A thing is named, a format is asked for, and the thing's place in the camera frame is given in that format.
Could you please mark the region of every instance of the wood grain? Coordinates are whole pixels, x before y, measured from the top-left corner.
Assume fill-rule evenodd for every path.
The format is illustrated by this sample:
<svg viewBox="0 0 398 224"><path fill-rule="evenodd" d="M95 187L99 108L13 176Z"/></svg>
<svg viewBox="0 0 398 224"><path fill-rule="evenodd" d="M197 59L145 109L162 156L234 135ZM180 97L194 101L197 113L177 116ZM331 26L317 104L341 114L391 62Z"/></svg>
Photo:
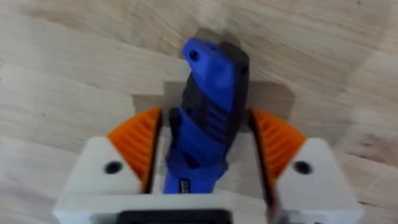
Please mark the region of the wood grain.
<svg viewBox="0 0 398 224"><path fill-rule="evenodd" d="M362 223L398 222L396 1L0 0L0 6L1 222L52 223L47 212L87 138L136 111L178 104L189 73L180 49L199 28L238 39L250 55L250 106L333 146L367 211ZM65 166L57 162L64 158ZM221 189L258 197L255 189L226 184L253 181L248 163L237 165L237 176ZM14 179L6 175L15 169ZM59 175L44 177L41 170ZM40 206L27 209L36 200Z"/></svg>

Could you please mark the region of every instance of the blue tool handle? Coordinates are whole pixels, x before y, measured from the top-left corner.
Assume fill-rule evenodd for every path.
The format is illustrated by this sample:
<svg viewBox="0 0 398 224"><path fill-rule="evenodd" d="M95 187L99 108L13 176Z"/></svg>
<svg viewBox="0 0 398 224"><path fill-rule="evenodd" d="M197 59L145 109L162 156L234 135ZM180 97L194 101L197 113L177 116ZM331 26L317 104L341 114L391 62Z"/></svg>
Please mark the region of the blue tool handle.
<svg viewBox="0 0 398 224"><path fill-rule="evenodd" d="M239 47L191 38L183 55L192 72L182 104L170 111L172 143L165 194L211 193L245 114L249 57Z"/></svg>

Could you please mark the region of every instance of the black bolt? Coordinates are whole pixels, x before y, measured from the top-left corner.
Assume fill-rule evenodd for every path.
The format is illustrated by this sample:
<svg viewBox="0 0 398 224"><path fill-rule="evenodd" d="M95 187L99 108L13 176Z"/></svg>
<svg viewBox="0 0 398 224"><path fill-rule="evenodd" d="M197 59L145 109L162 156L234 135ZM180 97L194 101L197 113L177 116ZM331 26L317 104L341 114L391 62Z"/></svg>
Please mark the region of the black bolt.
<svg viewBox="0 0 398 224"><path fill-rule="evenodd" d="M111 161L105 165L106 174L117 174L123 168L123 164L119 161Z"/></svg>
<svg viewBox="0 0 398 224"><path fill-rule="evenodd" d="M312 166L305 161L297 161L293 164L294 170L296 170L299 174L307 175L311 174L313 169Z"/></svg>

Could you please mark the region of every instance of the black screw hole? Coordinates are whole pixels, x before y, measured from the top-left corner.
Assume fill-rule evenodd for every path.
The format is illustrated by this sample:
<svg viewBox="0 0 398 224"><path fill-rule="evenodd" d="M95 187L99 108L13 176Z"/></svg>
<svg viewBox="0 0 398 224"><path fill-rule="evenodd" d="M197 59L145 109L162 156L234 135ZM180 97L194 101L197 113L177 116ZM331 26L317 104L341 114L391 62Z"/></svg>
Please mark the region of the black screw hole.
<svg viewBox="0 0 398 224"><path fill-rule="evenodd" d="M241 69L241 75L245 75L245 74L247 74L249 72L249 67L248 66L245 66L245 67L243 67L242 69Z"/></svg>
<svg viewBox="0 0 398 224"><path fill-rule="evenodd" d="M119 161L111 161L105 165L104 171L106 174L117 174L123 168L123 164Z"/></svg>
<svg viewBox="0 0 398 224"><path fill-rule="evenodd" d="M189 58L196 62L197 60L199 60L199 53L196 50L191 50L189 52Z"/></svg>
<svg viewBox="0 0 398 224"><path fill-rule="evenodd" d="M297 161L293 164L294 170L296 170L299 174L307 175L311 174L313 169L312 166L305 161Z"/></svg>

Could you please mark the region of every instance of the orange ribbed piece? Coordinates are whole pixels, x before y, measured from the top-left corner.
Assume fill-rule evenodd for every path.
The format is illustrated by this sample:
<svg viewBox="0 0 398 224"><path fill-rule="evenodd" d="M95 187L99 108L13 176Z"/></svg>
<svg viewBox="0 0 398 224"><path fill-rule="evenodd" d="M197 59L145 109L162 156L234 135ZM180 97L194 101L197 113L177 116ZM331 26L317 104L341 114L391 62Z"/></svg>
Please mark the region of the orange ribbed piece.
<svg viewBox="0 0 398 224"><path fill-rule="evenodd" d="M160 108L139 113L108 134L108 139L140 178L143 190L149 183L161 114Z"/></svg>
<svg viewBox="0 0 398 224"><path fill-rule="evenodd" d="M272 187L301 148L306 137L282 119L261 110L251 110L257 138L262 151L262 161Z"/></svg>

